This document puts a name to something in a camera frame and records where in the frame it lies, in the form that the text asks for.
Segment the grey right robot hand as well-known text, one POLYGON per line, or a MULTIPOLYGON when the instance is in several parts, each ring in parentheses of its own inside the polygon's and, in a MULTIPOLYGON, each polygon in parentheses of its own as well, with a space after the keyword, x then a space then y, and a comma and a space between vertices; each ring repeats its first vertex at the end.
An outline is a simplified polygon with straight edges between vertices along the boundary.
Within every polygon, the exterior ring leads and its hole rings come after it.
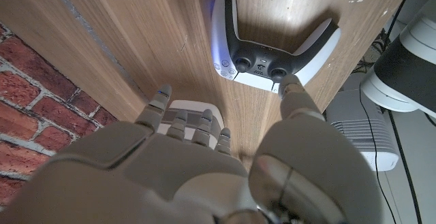
POLYGON ((210 146, 205 110, 185 140, 187 112, 158 127, 163 85, 136 121, 60 150, 1 212, 2 223, 380 223, 382 203, 362 154, 328 124, 294 74, 279 85, 281 120, 246 169, 222 129, 210 146))

